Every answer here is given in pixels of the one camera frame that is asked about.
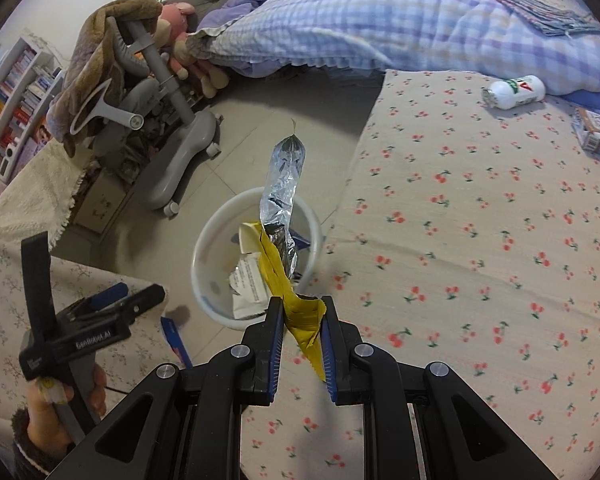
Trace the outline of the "person's left hand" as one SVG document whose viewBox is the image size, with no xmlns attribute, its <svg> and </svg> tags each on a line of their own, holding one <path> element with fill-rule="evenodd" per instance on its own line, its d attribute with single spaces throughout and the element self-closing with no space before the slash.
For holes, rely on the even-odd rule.
<svg viewBox="0 0 600 480">
<path fill-rule="evenodd" d="M 72 443 L 64 424 L 60 421 L 55 404 L 67 404 L 73 398 L 70 386 L 54 378 L 36 378 L 28 383 L 27 401 L 30 441 L 53 458 L 63 458 Z"/>
</svg>

